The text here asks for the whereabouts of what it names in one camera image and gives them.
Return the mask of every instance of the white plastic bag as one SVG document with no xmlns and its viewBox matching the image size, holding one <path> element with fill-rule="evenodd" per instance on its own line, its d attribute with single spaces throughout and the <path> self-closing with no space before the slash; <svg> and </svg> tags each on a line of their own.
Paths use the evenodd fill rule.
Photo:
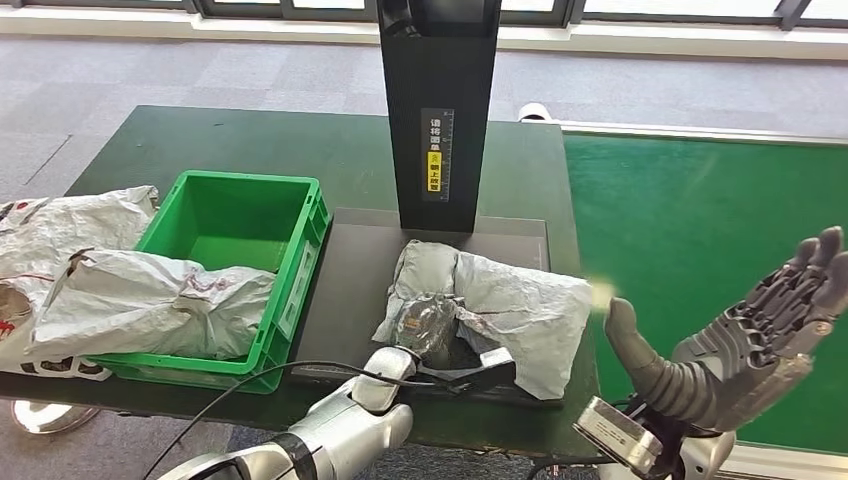
<svg viewBox="0 0 848 480">
<path fill-rule="evenodd" d="M 156 213 L 150 186 L 0 205 L 0 370 L 103 379 L 79 359 L 25 355 L 34 315 L 68 257 L 90 247 L 132 249 Z"/>
<path fill-rule="evenodd" d="M 540 400 L 564 395 L 589 318 L 588 282 L 461 253 L 456 291 L 460 320 L 509 350 L 516 385 Z"/>
<path fill-rule="evenodd" d="M 83 251 L 51 289 L 26 351 L 246 355 L 275 278 L 248 267 L 207 272 L 196 262 L 142 252 Z"/>
<path fill-rule="evenodd" d="M 457 317 L 509 350 L 516 385 L 541 400 L 563 396 L 589 317 L 588 282 L 413 240 L 398 258 L 386 317 L 372 340 L 388 343 L 404 302 L 432 293 L 463 299 Z"/>
</svg>

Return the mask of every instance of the green plastic crate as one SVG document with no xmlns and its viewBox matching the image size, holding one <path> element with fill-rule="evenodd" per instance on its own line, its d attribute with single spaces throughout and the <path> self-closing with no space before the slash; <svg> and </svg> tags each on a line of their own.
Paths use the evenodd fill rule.
<svg viewBox="0 0 848 480">
<path fill-rule="evenodd" d="M 184 172 L 136 250 L 194 260 L 207 270 L 240 265 L 276 272 L 250 353 L 233 360 L 151 353 L 91 360 L 120 378 L 215 389 L 286 362 L 329 220 L 314 178 Z M 271 393 L 282 373 L 239 391 Z"/>
</svg>

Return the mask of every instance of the yellow label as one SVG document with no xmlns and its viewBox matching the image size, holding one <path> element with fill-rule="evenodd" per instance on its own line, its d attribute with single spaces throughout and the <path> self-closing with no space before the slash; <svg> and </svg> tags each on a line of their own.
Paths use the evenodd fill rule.
<svg viewBox="0 0 848 480">
<path fill-rule="evenodd" d="M 442 152 L 427 152 L 427 191 L 442 191 Z"/>
</svg>

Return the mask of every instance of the table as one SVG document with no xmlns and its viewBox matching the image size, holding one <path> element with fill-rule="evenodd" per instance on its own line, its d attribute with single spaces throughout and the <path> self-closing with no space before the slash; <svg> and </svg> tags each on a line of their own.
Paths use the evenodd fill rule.
<svg viewBox="0 0 848 480">
<path fill-rule="evenodd" d="M 663 355 L 831 225 L 848 229 L 848 140 L 563 126 L 583 272 L 633 302 Z M 848 453 L 848 326 L 815 371 L 739 431 L 744 442 Z M 604 398 L 629 379 L 591 322 Z"/>
<path fill-rule="evenodd" d="M 547 222 L 551 269 L 579 273 L 568 172 L 557 126 L 492 123 L 478 210 Z M 388 119 L 173 107 L 138 107 L 68 195 L 140 184 L 164 195 L 187 169 L 318 178 L 327 206 L 397 209 Z M 436 446 L 497 448 L 530 455 L 589 455 L 572 423 L 598 383 L 587 330 L 575 358 L 565 407 L 538 409 L 449 399 L 415 399 L 410 440 Z M 0 396 L 93 405 L 136 414 L 188 417 L 219 392 L 124 381 L 0 374 Z M 209 418 L 272 430 L 302 417 L 328 393 L 284 380 L 271 395 L 237 394 Z"/>
</svg>

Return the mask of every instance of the black vertical stand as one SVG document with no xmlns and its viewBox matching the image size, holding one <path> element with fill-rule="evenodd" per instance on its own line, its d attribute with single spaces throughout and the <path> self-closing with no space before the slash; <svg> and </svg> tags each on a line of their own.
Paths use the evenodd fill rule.
<svg viewBox="0 0 848 480">
<path fill-rule="evenodd" d="M 378 0 L 404 229 L 474 231 L 500 0 Z"/>
</svg>

